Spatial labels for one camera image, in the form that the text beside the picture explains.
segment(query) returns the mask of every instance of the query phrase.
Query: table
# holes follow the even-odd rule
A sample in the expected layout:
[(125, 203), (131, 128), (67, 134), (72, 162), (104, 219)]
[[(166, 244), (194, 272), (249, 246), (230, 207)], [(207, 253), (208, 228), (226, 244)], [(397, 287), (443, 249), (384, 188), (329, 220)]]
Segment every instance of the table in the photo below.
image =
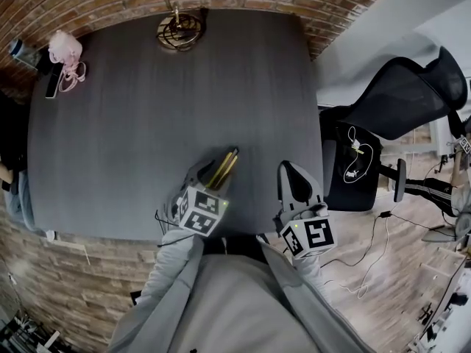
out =
[(155, 240), (156, 208), (214, 148), (238, 146), (225, 234), (275, 229), (277, 167), (292, 160), (322, 185), (314, 80), (291, 15), (210, 11), (203, 39), (169, 54), (155, 39), (163, 16), (81, 38), (84, 83), (32, 97), (28, 163), (41, 229)]

